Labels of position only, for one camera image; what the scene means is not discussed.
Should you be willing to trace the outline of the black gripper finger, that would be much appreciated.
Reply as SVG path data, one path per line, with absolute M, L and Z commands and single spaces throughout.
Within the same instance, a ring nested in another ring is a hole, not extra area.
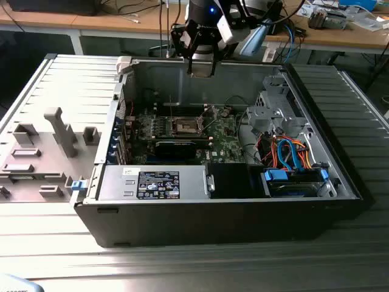
M 177 55 L 188 60 L 187 73 L 192 74 L 193 56 L 201 40 L 201 27 L 196 23 L 173 24 L 170 33 Z M 189 36 L 189 45 L 181 41 L 185 33 Z
M 211 33 L 211 47 L 212 47 L 212 68 L 211 76 L 215 74 L 216 64 L 221 61 L 226 54 L 226 47 L 219 48 L 219 42 L 222 40 L 222 36 L 219 32 Z

